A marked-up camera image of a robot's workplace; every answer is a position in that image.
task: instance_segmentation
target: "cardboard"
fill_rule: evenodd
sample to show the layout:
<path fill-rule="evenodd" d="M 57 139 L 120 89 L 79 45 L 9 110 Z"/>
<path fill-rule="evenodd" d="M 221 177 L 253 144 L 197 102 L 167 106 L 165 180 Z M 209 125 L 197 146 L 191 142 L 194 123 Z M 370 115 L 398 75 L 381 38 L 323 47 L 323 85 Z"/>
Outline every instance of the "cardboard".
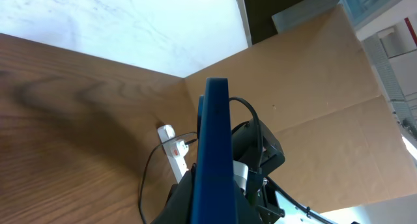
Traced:
<path fill-rule="evenodd" d="M 417 192 L 417 170 L 382 96 L 275 136 L 286 162 L 271 178 L 318 212 Z"/>
<path fill-rule="evenodd" d="M 417 171 L 340 6 L 186 78 L 229 79 L 275 132 L 286 162 L 272 178 L 318 212 L 417 192 Z M 251 119 L 231 104 L 232 125 Z"/>
<path fill-rule="evenodd" d="M 227 77 L 230 96 L 249 101 L 273 132 L 381 94 L 340 7 L 187 77 L 195 108 L 213 76 Z M 239 103 L 231 114 L 234 125 L 250 119 Z"/>

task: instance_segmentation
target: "wood grain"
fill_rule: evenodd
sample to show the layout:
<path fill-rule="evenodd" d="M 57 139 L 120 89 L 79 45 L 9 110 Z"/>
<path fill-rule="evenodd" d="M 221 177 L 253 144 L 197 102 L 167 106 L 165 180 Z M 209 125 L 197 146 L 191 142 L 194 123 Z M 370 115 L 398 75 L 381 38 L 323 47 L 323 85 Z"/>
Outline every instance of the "wood grain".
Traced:
<path fill-rule="evenodd" d="M 0 223 L 141 223 L 156 128 L 195 123 L 181 78 L 0 35 Z M 149 221 L 174 181 L 160 150 L 145 182 Z"/>

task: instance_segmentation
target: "white plastic part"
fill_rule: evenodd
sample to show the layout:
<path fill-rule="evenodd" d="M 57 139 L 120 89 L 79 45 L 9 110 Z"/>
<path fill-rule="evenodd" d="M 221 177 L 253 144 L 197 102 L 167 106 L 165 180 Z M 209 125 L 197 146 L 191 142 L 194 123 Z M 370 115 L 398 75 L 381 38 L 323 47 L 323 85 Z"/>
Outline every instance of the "white plastic part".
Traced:
<path fill-rule="evenodd" d="M 184 157 L 188 152 L 188 145 L 184 140 L 176 141 L 175 144 L 171 144 L 171 153 L 174 158 Z"/>
<path fill-rule="evenodd" d="M 158 135 L 161 142 L 175 137 L 174 128 L 171 125 L 165 125 L 158 128 Z M 163 145 L 165 153 L 167 154 L 169 164 L 174 172 L 177 183 L 181 181 L 185 172 L 188 170 L 184 156 L 188 152 L 188 145 L 185 145 L 184 140 L 174 140 Z"/>
<path fill-rule="evenodd" d="M 233 173 L 235 174 L 235 181 L 237 185 L 246 191 L 246 183 L 248 181 L 249 167 L 239 161 L 233 161 Z"/>

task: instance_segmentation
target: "white wall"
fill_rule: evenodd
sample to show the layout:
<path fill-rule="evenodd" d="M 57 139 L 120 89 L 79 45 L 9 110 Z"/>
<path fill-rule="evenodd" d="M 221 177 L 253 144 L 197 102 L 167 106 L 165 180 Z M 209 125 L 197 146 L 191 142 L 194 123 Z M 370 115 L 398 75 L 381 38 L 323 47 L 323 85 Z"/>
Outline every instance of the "white wall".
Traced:
<path fill-rule="evenodd" d="M 399 35 L 398 37 L 405 51 L 411 51 L 417 48 L 416 43 L 414 43 L 414 40 L 412 39 L 409 28 L 407 27 L 407 24 L 405 23 L 404 20 L 401 20 L 399 23 L 397 23 L 394 26 L 394 28 L 395 28 L 395 32 Z"/>
<path fill-rule="evenodd" d="M 409 16 L 410 23 L 412 25 L 412 28 L 417 33 L 417 14 Z"/>
<path fill-rule="evenodd" d="M 356 36 L 359 41 L 363 41 L 367 37 L 393 26 L 415 13 L 417 13 L 417 0 L 402 0 L 363 27 L 356 29 Z"/>
<path fill-rule="evenodd" d="M 360 224 L 414 224 L 417 223 L 416 207 L 417 194 L 322 215 L 339 224 L 351 224 L 352 221 Z"/>
<path fill-rule="evenodd" d="M 237 0 L 0 0 L 0 33 L 179 77 L 248 47 Z"/>
<path fill-rule="evenodd" d="M 390 63 L 403 93 L 417 92 L 417 51 L 391 58 Z"/>

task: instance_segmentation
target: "blue plastic part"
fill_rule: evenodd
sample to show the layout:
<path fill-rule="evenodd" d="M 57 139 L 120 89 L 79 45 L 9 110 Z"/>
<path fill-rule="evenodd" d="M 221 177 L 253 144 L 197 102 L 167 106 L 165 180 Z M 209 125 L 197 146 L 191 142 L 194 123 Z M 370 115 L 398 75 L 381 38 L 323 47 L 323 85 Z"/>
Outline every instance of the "blue plastic part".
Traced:
<path fill-rule="evenodd" d="M 200 125 L 201 125 L 201 116 L 203 115 L 203 102 L 204 96 L 200 96 L 198 99 L 198 114 L 197 114 L 197 138 L 200 139 Z"/>
<path fill-rule="evenodd" d="M 226 78 L 210 77 L 206 82 L 191 220 L 193 224 L 237 223 Z"/>

